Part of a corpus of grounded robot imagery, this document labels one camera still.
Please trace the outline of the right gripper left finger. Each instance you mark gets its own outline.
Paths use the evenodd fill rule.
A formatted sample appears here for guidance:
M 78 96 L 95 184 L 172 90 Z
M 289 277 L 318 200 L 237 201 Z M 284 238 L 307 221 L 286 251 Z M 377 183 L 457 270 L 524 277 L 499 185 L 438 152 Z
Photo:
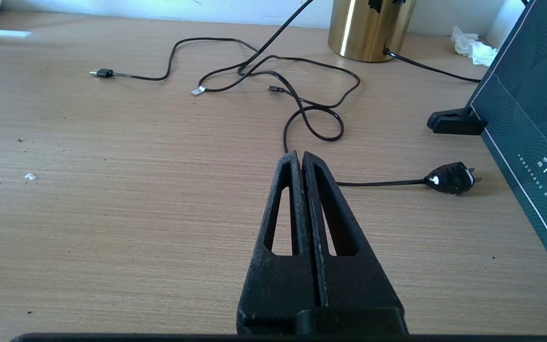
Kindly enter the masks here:
M 289 189 L 292 253 L 272 251 L 282 191 Z M 304 177 L 296 152 L 278 161 L 236 312 L 240 335 L 295 335 L 297 315 L 317 305 Z

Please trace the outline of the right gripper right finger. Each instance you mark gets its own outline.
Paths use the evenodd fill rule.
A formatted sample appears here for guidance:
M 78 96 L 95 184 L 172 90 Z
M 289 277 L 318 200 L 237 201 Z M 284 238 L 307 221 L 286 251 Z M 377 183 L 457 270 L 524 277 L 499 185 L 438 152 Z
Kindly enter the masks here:
M 317 301 L 297 314 L 297 333 L 406 335 L 404 307 L 326 162 L 306 152 L 302 173 Z

